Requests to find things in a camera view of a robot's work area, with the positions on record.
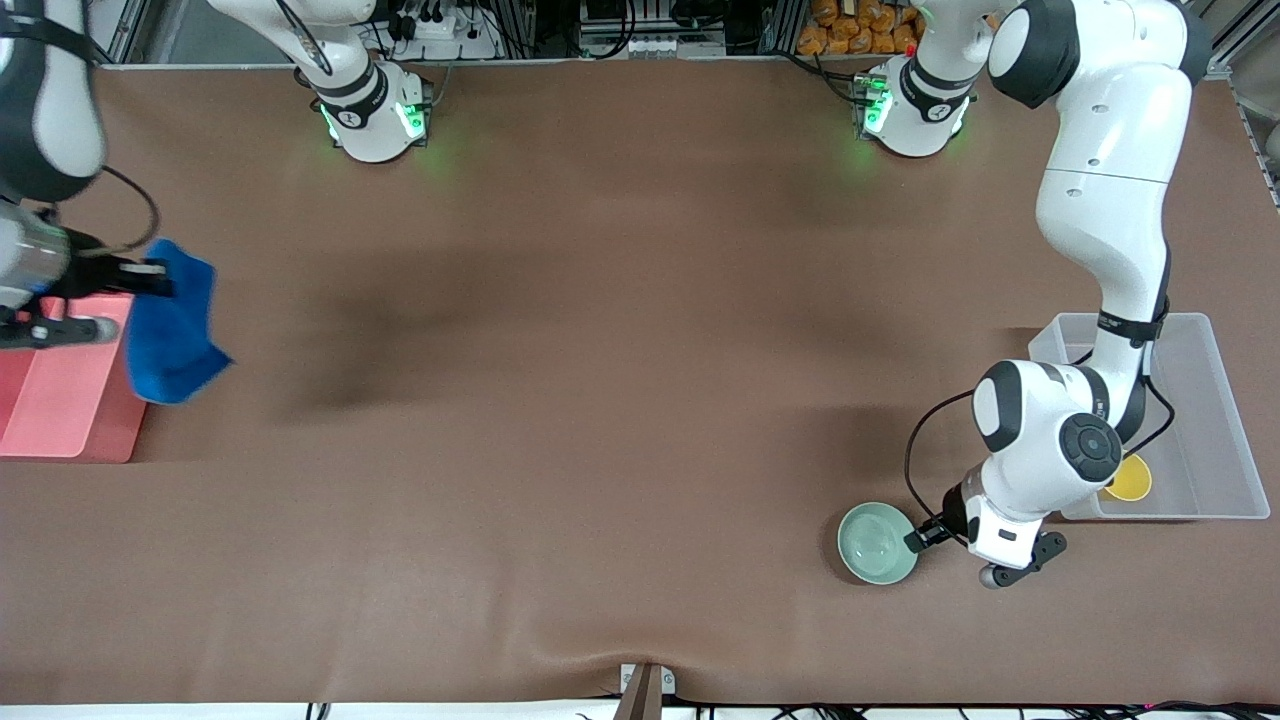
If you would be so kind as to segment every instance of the brown tabletop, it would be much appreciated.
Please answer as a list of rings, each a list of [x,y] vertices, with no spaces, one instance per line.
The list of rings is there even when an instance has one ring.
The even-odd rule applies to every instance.
[[[594,696],[636,659],[718,702],[1280,701],[1280,523],[1064,525],[1001,592],[959,547],[832,564],[850,506],[920,519],[925,407],[1097,307],[1034,223],[1055,113],[982,88],[906,160],[785,63],[466,68],[364,167],[288,73],[100,74],[238,364],[132,464],[0,466],[0,702]],[[1225,83],[1166,220],[1280,498],[1280,218]],[[143,214],[104,181],[69,224]],[[977,437],[928,430],[931,500]]]

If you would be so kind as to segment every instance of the yellow cup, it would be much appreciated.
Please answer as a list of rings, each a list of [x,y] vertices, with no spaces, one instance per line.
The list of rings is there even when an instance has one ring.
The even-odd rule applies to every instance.
[[[1130,455],[1120,462],[1115,479],[1098,493],[1101,500],[1124,500],[1134,502],[1151,492],[1151,468],[1137,455]]]

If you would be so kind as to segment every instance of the mint green bowl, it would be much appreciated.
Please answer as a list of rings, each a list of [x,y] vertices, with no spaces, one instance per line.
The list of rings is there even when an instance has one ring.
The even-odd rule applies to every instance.
[[[914,529],[897,507],[864,502],[840,521],[836,533],[840,559],[859,579],[873,585],[891,585],[915,568],[915,553],[902,539]]]

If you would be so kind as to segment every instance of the blue towel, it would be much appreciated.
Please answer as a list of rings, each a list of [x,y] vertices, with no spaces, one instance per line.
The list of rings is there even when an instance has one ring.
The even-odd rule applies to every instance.
[[[187,255],[172,240],[157,240],[147,259],[164,260],[173,297],[138,295],[124,331],[124,357],[133,392],[147,402],[191,400],[232,360],[209,338],[214,266]]]

